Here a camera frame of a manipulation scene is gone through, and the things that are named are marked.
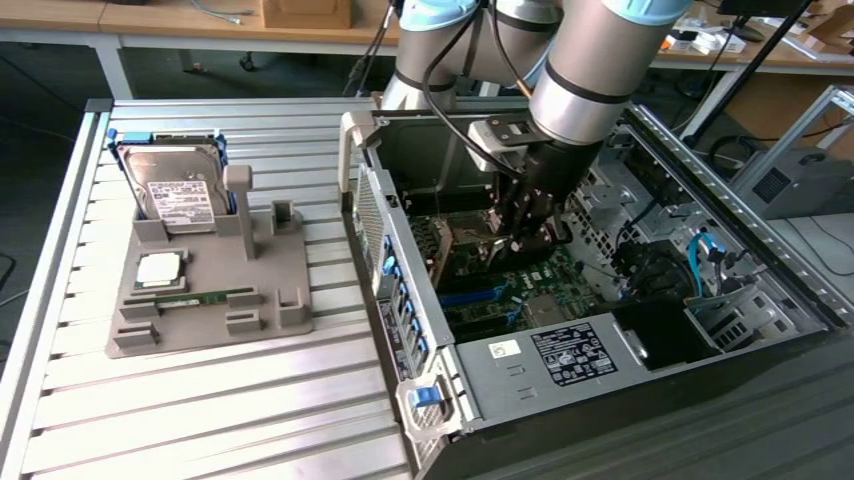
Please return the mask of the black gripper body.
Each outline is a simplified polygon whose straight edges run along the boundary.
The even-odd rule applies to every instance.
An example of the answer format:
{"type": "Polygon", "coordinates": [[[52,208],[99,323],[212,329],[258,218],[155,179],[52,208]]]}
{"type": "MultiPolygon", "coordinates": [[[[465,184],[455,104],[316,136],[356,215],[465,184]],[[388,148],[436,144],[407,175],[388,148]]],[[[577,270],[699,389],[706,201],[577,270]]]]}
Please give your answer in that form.
{"type": "Polygon", "coordinates": [[[529,146],[525,155],[522,205],[554,210],[575,191],[602,149],[602,142],[573,145],[558,141],[529,146]]]}

